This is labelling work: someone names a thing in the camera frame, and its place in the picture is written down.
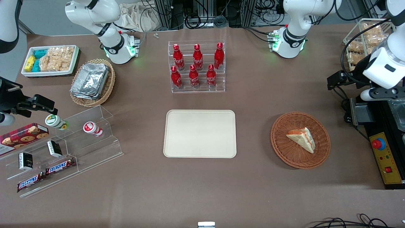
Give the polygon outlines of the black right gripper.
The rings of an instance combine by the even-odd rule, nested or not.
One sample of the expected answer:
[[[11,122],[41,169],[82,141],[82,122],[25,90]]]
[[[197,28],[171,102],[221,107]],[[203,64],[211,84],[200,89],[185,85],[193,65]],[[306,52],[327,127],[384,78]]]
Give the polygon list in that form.
[[[32,111],[44,111],[52,115],[58,114],[58,109],[54,108],[55,102],[42,95],[36,95],[36,105],[33,104],[22,92],[22,85],[14,84],[12,81],[1,77],[0,87],[0,109],[7,114],[31,115]]]

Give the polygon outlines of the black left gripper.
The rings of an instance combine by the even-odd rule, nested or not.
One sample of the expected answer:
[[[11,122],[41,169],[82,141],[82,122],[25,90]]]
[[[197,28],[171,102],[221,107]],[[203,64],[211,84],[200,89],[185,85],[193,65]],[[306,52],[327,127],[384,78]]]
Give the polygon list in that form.
[[[370,79],[364,76],[363,72],[366,69],[370,61],[370,55],[364,57],[354,68],[353,71],[348,74],[344,70],[337,71],[333,75],[327,78],[327,87],[331,91],[333,88],[340,86],[341,84],[356,84],[356,86],[370,86]]]

